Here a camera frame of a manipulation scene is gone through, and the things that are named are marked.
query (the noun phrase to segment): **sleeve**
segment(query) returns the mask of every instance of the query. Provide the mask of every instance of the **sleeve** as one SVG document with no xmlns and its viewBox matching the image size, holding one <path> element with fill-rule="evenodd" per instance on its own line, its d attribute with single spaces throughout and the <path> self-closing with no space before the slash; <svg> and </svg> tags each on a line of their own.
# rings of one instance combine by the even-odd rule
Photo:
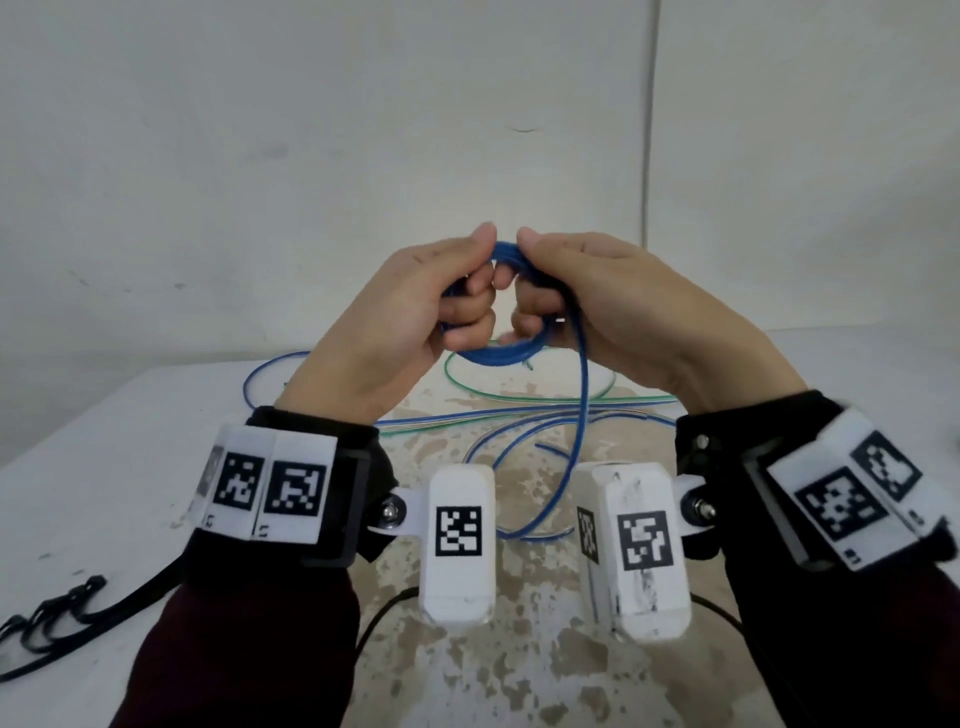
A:
<svg viewBox="0 0 960 728">
<path fill-rule="evenodd" d="M 248 425 L 335 435 L 347 448 L 378 434 L 272 407 Z M 375 555 L 389 541 L 359 550 Z M 136 655 L 112 728 L 340 724 L 360 623 L 347 571 L 258 546 L 269 545 L 194 532 L 184 583 Z"/>
<path fill-rule="evenodd" d="M 747 645 L 787 726 L 960 725 L 960 591 L 945 524 L 865 570 L 799 567 L 739 461 L 799 447 L 842 412 L 806 392 L 678 422 L 678 470 L 703 474 Z"/>
</svg>

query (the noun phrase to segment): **metal bolt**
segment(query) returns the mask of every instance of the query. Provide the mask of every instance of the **metal bolt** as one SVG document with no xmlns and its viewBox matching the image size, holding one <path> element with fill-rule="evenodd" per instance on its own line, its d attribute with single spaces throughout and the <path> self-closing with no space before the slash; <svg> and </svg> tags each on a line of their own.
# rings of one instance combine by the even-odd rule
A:
<svg viewBox="0 0 960 728">
<path fill-rule="evenodd" d="M 696 504 L 694 505 L 694 508 L 696 508 L 697 513 L 700 514 L 700 517 L 703 518 L 704 521 L 711 522 L 717 517 L 716 508 L 714 508 L 712 505 L 707 503 L 702 498 L 696 502 Z"/>
</svg>

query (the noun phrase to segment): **skin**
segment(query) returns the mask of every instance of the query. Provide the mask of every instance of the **skin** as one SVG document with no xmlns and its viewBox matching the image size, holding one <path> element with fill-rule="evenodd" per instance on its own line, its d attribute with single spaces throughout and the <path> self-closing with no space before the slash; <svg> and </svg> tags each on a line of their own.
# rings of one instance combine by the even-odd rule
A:
<svg viewBox="0 0 960 728">
<path fill-rule="evenodd" d="M 396 407 L 444 350 L 487 346 L 496 290 L 509 266 L 489 263 L 496 227 L 404 248 L 391 255 L 297 369 L 280 409 L 372 425 Z M 588 357 L 629 379 L 676 396 L 691 414 L 758 404 L 807 389 L 757 327 L 655 255 L 598 232 L 539 234 L 516 241 L 544 273 L 566 283 L 583 311 Z M 467 295 L 443 298 L 467 279 Z M 564 301 L 529 280 L 516 282 L 510 343 L 540 332 Z M 459 327 L 441 332 L 439 323 Z M 561 324 L 553 346 L 574 348 Z"/>
</svg>

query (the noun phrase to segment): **white wall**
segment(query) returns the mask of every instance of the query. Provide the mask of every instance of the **white wall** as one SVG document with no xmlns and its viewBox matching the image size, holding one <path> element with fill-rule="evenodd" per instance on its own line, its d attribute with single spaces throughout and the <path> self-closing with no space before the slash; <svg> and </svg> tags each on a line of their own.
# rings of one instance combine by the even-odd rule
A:
<svg viewBox="0 0 960 728">
<path fill-rule="evenodd" d="M 960 355 L 960 3 L 666 2 L 650 249 L 767 328 Z"/>
<path fill-rule="evenodd" d="M 483 220 L 637 240 L 647 13 L 4 0 L 0 346 L 284 350 Z"/>
</svg>

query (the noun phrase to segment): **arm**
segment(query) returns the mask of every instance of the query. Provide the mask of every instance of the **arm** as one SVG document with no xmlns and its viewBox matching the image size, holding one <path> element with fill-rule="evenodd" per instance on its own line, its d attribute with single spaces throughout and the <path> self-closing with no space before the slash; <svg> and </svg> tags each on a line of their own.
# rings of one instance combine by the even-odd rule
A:
<svg viewBox="0 0 960 728">
<path fill-rule="evenodd" d="M 248 425 L 331 435 L 347 449 L 375 439 L 371 425 L 444 348 L 490 340 L 495 239 L 485 224 L 469 238 L 394 254 L 276 409 L 258 408 Z M 467 295 L 441 301 L 467 276 Z M 441 334 L 438 321 L 460 327 Z M 193 534 L 184 584 L 136 656 L 113 728 L 340 724 L 353 687 L 357 597 L 346 570 L 309 568 L 299 553 L 286 558 L 286 547 Z"/>
<path fill-rule="evenodd" d="M 960 724 L 960 592 L 935 565 L 955 554 L 946 529 L 856 573 L 807 571 L 740 465 L 744 450 L 775 438 L 811 441 L 840 405 L 807 391 L 761 331 L 646 251 L 598 233 L 521 229 L 517 242 L 576 294 L 591 359 L 675 394 L 690 413 L 678 422 L 679 470 L 706 468 L 718 484 L 716 540 L 787 724 Z M 494 285 L 510 276 L 498 269 Z M 563 311 L 556 291 L 521 280 L 503 340 L 536 335 L 540 316 Z M 553 343 L 572 347 L 571 332 Z M 693 453 L 699 435 L 710 447 Z"/>
</svg>

